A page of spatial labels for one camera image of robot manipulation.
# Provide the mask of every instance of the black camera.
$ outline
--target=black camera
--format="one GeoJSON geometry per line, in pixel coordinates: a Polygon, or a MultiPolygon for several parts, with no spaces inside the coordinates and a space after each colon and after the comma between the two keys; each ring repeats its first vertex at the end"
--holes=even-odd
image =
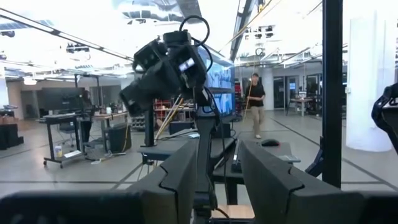
{"type": "Polygon", "coordinates": [[[120,92],[131,116],[148,110],[154,99],[168,100],[177,94],[202,105],[210,103],[203,91],[207,69],[197,50],[204,41],[192,38],[182,25],[179,31],[165,33],[163,42],[154,39],[134,54],[133,69],[142,77],[120,92]]]}

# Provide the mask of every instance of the computer monitor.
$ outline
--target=computer monitor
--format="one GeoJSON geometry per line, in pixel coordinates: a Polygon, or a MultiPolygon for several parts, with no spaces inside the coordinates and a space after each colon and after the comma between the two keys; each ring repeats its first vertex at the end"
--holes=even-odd
{"type": "MultiPolygon", "coordinates": [[[[234,91],[235,69],[233,62],[211,47],[206,47],[208,47],[213,59],[213,65],[206,76],[206,87],[234,91]]],[[[203,47],[199,47],[198,53],[208,67],[210,58],[206,50],[203,47]]]]}
{"type": "Polygon", "coordinates": [[[220,115],[229,116],[235,111],[235,94],[234,93],[215,93],[214,99],[220,115]]]}
{"type": "Polygon", "coordinates": [[[43,88],[44,109],[78,110],[81,109],[84,88],[43,88]]]}

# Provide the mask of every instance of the bottle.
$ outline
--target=bottle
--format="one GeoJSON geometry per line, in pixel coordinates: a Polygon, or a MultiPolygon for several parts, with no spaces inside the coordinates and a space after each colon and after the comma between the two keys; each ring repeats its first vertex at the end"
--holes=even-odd
{"type": "Polygon", "coordinates": [[[54,156],[56,158],[61,158],[62,157],[62,146],[55,146],[54,147],[54,156]]]}

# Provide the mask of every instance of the computer mouse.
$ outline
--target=computer mouse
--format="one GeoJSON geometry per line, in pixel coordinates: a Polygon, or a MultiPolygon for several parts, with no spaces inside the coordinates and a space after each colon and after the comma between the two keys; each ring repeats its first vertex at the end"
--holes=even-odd
{"type": "Polygon", "coordinates": [[[266,139],[261,142],[261,146],[267,147],[267,146],[279,146],[280,142],[275,139],[266,139]]]}

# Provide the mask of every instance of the office chair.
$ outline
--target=office chair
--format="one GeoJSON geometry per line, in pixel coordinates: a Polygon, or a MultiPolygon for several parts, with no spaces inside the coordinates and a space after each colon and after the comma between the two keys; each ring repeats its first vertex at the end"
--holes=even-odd
{"type": "Polygon", "coordinates": [[[66,142],[70,141],[70,147],[75,147],[75,145],[73,144],[73,141],[75,140],[75,137],[73,136],[75,134],[75,126],[73,125],[73,123],[62,123],[58,125],[58,132],[61,134],[69,134],[69,138],[68,139],[64,139],[62,134],[61,134],[61,138],[63,139],[61,144],[65,144],[66,142]]]}

